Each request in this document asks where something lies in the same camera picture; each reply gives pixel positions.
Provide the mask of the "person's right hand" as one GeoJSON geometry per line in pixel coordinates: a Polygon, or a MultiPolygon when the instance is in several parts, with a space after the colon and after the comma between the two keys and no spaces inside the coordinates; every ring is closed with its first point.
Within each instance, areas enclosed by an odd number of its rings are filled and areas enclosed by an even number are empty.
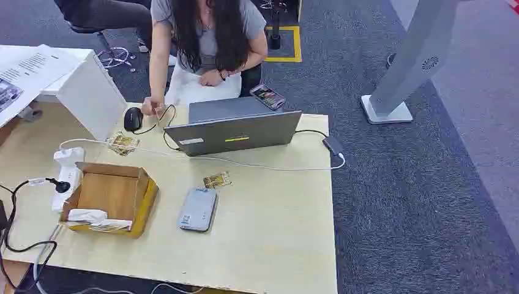
{"type": "Polygon", "coordinates": [[[160,116],[165,109],[164,101],[164,97],[146,97],[141,104],[141,111],[147,116],[160,116]]]}

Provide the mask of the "person's left hand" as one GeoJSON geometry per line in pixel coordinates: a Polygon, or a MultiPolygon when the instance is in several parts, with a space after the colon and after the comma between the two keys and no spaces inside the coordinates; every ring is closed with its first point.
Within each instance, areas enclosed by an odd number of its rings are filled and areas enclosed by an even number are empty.
{"type": "Polygon", "coordinates": [[[209,70],[200,76],[199,83],[202,86],[218,86],[224,81],[217,69],[209,70]]]}

